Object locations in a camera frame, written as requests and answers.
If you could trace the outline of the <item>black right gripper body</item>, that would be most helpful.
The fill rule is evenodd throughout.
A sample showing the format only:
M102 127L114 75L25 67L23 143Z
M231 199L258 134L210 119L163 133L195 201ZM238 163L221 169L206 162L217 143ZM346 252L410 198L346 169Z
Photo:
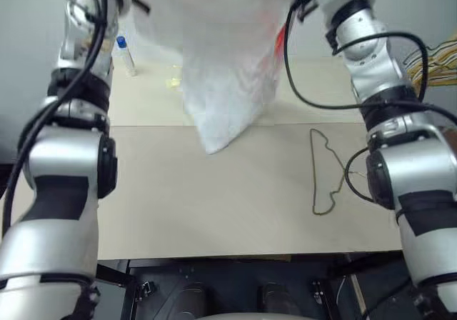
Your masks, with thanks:
M318 8L316 0L294 0L292 8L296 12L296 17L299 21L304 19Z

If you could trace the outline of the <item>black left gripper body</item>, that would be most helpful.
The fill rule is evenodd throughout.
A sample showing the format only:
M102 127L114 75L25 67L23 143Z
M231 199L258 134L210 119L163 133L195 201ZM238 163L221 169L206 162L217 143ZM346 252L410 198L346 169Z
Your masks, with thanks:
M140 9L146 15L150 14L151 6L149 4L147 4L145 1L143 1L143 0L131 0L131 2L136 8Z

